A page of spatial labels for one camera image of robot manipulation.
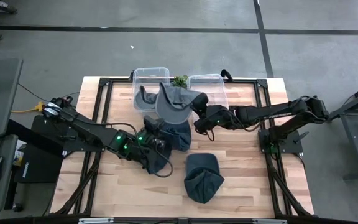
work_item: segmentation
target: gray floor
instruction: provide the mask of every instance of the gray floor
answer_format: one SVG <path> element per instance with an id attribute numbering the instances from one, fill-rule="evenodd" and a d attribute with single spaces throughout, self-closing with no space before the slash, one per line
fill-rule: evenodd
<path id="1" fill-rule="evenodd" d="M 0 24 L 98 27 L 257 28 L 251 0 L 11 0 L 20 12 L 0 15 Z M 356 0 L 260 0 L 267 29 L 358 30 Z M 20 82 L 49 99 L 76 92 L 85 75 L 128 75 L 139 67 L 167 67 L 174 75 L 219 73 L 266 77 L 258 34 L 1 31 L 0 58 L 21 57 Z M 358 90 L 358 35 L 268 35 L 275 77 L 285 79 L 290 99 L 318 95 L 335 110 Z M 38 99 L 19 88 L 14 109 Z M 27 126 L 33 114 L 12 117 Z M 358 181 L 342 176 L 358 170 L 340 120 L 302 131 L 306 174 L 315 213 L 358 221 Z M 30 185 L 27 211 L 0 217 L 40 215 L 52 185 Z"/>

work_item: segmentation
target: green plant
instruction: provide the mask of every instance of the green plant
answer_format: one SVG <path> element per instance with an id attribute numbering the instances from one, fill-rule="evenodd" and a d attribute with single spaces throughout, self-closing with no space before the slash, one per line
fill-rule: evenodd
<path id="1" fill-rule="evenodd" d="M 173 86 L 179 86 L 179 87 L 182 87 L 182 88 L 187 88 L 187 84 L 186 84 L 187 78 L 188 78 L 187 75 L 182 75 L 182 76 L 175 77 L 175 78 L 173 78 L 172 85 Z"/>

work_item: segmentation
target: wooden table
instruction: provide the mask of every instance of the wooden table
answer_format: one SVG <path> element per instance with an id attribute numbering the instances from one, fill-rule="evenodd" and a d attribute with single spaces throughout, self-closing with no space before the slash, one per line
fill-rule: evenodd
<path id="1" fill-rule="evenodd" d="M 100 77 L 84 77 L 77 111 L 92 117 Z M 272 104 L 287 102 L 284 81 L 268 78 Z M 230 105 L 256 105 L 252 85 L 227 84 Z M 99 119 L 104 108 L 104 90 Z M 108 122 L 127 122 L 138 130 L 142 117 L 132 105 L 132 85 L 117 83 L 113 86 Z M 276 124 L 288 118 L 276 119 Z M 192 127 L 192 143 L 188 152 L 172 151 L 172 176 L 158 178 L 141 169 L 136 162 L 118 159 L 110 152 L 102 154 L 94 195 L 92 216 L 109 217 L 202 217 L 202 218 L 260 218 L 273 217 L 272 199 L 264 155 L 260 153 L 257 132 L 214 129 L 215 142 L 197 134 Z M 130 133 L 125 126 L 116 126 Z M 216 155 L 222 176 L 225 178 L 216 195 L 207 204 L 192 201 L 183 185 L 185 159 L 188 154 L 210 152 Z M 83 152 L 75 152 L 63 161 L 58 178 L 51 212 L 57 211 L 74 192 L 80 179 Z M 283 155 L 287 184 L 294 196 L 307 211 L 313 213 L 305 171 L 299 159 Z M 169 171 L 166 166 L 160 173 Z M 280 208 L 284 211 L 282 192 L 278 190 Z"/>

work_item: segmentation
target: plastic bin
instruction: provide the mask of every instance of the plastic bin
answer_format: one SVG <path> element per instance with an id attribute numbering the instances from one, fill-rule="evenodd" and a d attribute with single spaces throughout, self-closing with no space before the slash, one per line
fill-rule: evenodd
<path id="1" fill-rule="evenodd" d="M 136 103 L 135 97 L 139 92 L 140 86 L 144 86 L 146 93 L 158 93 L 159 83 L 169 84 L 169 70 L 167 68 L 138 68 L 134 71 L 132 81 L 133 105 L 142 114 L 153 115 L 155 109 L 151 107 L 141 107 Z"/>
<path id="2" fill-rule="evenodd" d="M 209 100 L 207 105 L 222 105 L 228 108 L 223 78 L 219 74 L 192 75 L 186 83 L 188 90 L 206 93 Z M 198 119 L 194 112 L 193 119 Z"/>

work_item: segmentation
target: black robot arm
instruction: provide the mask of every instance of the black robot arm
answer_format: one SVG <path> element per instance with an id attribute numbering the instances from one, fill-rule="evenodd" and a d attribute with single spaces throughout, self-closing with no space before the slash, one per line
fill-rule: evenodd
<path id="1" fill-rule="evenodd" d="M 145 128 L 133 135 L 123 130 L 106 128 L 109 125 L 122 123 L 95 123 L 78 113 L 71 105 L 71 100 L 72 98 L 53 98 L 42 113 L 47 119 L 54 122 L 68 124 L 86 144 L 106 148 L 120 159 L 139 162 L 149 174 L 154 174 L 153 165 L 158 158 L 157 150 L 161 150 L 165 143 L 152 134 L 152 128 L 156 125 L 153 119 L 146 116 L 144 118 Z"/>
<path id="2" fill-rule="evenodd" d="M 286 139 L 288 134 L 308 123 L 323 123 L 328 117 L 328 112 L 324 102 L 317 96 L 302 96 L 288 103 L 281 103 L 272 106 L 229 106 L 227 109 L 221 105 L 206 106 L 208 98 L 196 99 L 192 104 L 192 109 L 199 116 L 194 125 L 196 131 L 204 134 L 212 130 L 215 126 L 236 130 L 247 129 L 250 126 L 260 124 L 269 118 L 278 118 L 295 115 L 281 126 L 274 126 L 269 129 L 271 132 L 271 142 L 279 142 Z"/>

